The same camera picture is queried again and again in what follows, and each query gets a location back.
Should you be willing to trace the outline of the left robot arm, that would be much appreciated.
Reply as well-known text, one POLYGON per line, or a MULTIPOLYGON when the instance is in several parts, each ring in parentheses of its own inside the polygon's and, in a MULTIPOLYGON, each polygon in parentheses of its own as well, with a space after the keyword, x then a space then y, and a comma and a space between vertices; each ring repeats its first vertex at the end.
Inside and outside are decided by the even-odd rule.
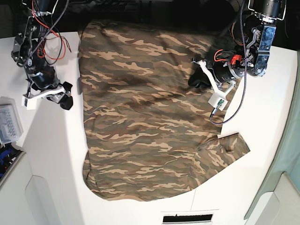
POLYGON ((198 68, 190 77, 188 85, 211 88, 215 83, 223 84, 241 79, 245 74, 264 76, 270 57, 270 47, 275 37, 277 21, 283 20, 286 12, 285 0, 244 0, 239 16, 230 27, 236 44, 232 50, 219 49, 213 60, 205 60, 212 80, 198 68))

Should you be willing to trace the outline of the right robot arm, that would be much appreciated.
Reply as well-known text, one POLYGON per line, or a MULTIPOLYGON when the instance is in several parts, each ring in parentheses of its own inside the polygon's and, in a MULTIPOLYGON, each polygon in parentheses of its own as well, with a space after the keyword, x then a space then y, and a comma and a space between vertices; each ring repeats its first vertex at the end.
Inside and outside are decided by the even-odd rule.
POLYGON ((28 20, 24 31, 18 33, 14 39, 11 57, 26 74, 28 87, 22 97, 22 105, 28 110, 35 109, 37 101, 42 98, 59 104, 64 110, 70 110, 73 106, 72 84, 61 83, 53 67, 71 49, 67 39, 56 28, 69 2, 66 1, 59 15, 53 18, 58 3, 57 0, 22 1, 28 9, 28 20), (59 53, 54 58, 45 51, 50 34, 60 40, 59 53))

